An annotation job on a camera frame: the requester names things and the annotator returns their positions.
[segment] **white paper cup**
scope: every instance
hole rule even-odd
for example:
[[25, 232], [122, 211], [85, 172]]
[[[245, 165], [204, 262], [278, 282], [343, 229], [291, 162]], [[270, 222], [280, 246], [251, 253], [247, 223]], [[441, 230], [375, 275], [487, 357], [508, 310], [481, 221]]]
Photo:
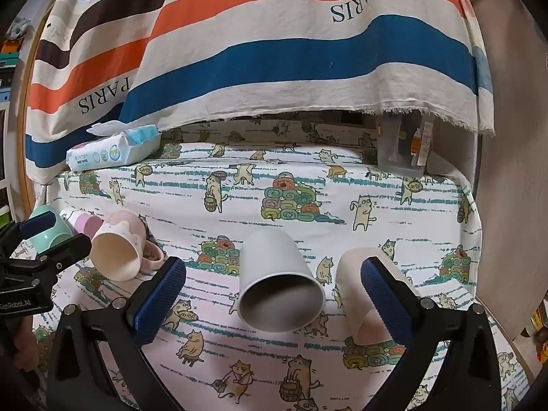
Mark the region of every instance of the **white paper cup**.
[[293, 239], [275, 228], [251, 234], [239, 259], [240, 318], [264, 332], [295, 331], [323, 309], [325, 292]]
[[370, 257], [377, 257], [394, 278], [407, 282], [415, 295], [420, 295], [382, 250], [374, 247], [361, 247], [344, 252], [337, 266], [335, 284], [339, 291], [350, 334], [354, 343], [361, 346], [392, 339], [362, 284], [362, 263]]

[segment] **white cup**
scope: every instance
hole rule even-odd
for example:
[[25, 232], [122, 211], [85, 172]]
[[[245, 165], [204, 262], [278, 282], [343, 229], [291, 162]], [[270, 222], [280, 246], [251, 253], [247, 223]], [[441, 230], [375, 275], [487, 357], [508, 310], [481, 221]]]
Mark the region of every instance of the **white cup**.
[[102, 275], [113, 281], [128, 281], [141, 269], [150, 272], [164, 264], [161, 249], [150, 241], [143, 242], [138, 233], [132, 233], [128, 221], [116, 224], [105, 221], [91, 240], [89, 258]]
[[354, 343], [360, 346], [392, 339], [362, 284], [362, 263], [370, 257], [377, 257], [395, 279], [406, 282], [415, 295], [420, 296], [415, 287], [382, 250], [375, 247], [360, 247], [344, 252], [337, 266], [335, 284], [350, 334]]
[[325, 292], [293, 239], [273, 227], [251, 234], [239, 258], [240, 318], [265, 332], [289, 332], [322, 311]]

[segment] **ceramic mug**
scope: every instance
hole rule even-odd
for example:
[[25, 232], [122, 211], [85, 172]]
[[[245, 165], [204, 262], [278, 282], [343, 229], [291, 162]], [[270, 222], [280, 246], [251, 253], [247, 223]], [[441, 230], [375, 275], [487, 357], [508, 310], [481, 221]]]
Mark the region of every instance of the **ceramic mug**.
[[37, 253], [42, 253], [73, 236], [72, 230], [70, 230], [70, 227], [65, 220], [47, 204], [36, 207], [31, 213], [31, 218], [47, 211], [51, 211], [55, 215], [55, 225], [29, 239], [32, 247], [36, 249]]
[[115, 211], [97, 230], [89, 258], [102, 275], [113, 281], [128, 281], [140, 269], [158, 270], [164, 264], [163, 251], [147, 240], [144, 224], [128, 210]]
[[103, 220], [100, 217], [72, 207], [62, 209], [60, 215], [68, 222], [73, 233], [83, 233], [88, 236], [89, 239], [92, 239], [95, 236], [95, 233], [97, 233], [97, 230], [99, 230], [103, 223]]

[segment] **pink cup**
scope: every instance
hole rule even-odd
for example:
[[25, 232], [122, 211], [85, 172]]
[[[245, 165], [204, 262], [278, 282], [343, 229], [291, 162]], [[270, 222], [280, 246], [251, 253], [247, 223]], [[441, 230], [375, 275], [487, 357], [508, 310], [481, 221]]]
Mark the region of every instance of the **pink cup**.
[[144, 224], [128, 210], [115, 211], [97, 230], [89, 258], [101, 274], [113, 281], [128, 281], [140, 269], [158, 270], [164, 264], [163, 251], [147, 241]]

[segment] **mattress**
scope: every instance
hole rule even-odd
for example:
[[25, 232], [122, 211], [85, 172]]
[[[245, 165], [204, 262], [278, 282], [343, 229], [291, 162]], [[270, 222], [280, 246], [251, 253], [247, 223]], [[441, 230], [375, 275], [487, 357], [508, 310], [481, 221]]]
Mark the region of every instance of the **mattress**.
[[[290, 120], [188, 125], [164, 133], [157, 154], [139, 164], [59, 175], [48, 186], [47, 202], [101, 217], [129, 209], [139, 214], [151, 241], [184, 260], [186, 285], [143, 351], [185, 409], [357, 411], [405, 348], [394, 341], [353, 342], [334, 284], [341, 255], [378, 247], [422, 295], [467, 309], [481, 252], [481, 222], [469, 188], [439, 175], [383, 173], [375, 165], [372, 137], [363, 128]], [[239, 250], [260, 227], [289, 233], [324, 286], [324, 311], [299, 331], [258, 332], [236, 313]], [[26, 244], [18, 253], [32, 257]], [[91, 261], [65, 270], [55, 286], [54, 310], [35, 319], [44, 375], [67, 304], [105, 307], [151, 276], [141, 272], [115, 283]], [[510, 409], [527, 391], [527, 379], [491, 324], [502, 407]], [[424, 402], [446, 350], [444, 344], [437, 348], [410, 407]], [[104, 355], [122, 399], [134, 404], [111, 354]], [[306, 382], [290, 394], [285, 379], [297, 365]], [[225, 389], [219, 387], [223, 382]]]

